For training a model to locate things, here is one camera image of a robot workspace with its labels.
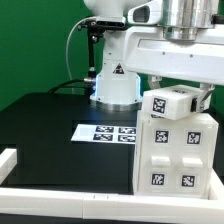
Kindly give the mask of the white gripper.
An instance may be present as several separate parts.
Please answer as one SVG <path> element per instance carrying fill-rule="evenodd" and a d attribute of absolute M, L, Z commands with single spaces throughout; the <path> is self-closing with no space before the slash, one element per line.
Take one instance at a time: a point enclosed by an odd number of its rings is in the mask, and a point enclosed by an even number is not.
<path fill-rule="evenodd" d="M 195 41 L 164 39 L 160 27 L 132 27 L 125 36 L 123 61 L 127 70 L 149 75 L 151 90 L 160 88 L 162 77 L 201 83 L 192 111 L 203 112 L 215 85 L 224 86 L 224 25 L 199 30 Z"/>

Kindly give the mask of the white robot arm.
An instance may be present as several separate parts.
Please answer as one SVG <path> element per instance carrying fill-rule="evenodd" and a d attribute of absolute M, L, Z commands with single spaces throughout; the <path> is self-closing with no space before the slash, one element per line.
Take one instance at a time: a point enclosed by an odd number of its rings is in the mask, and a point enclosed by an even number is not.
<path fill-rule="evenodd" d="M 224 86 L 224 21 L 218 0 L 83 0 L 105 39 L 90 100 L 128 110 L 142 101 L 140 76 Z"/>

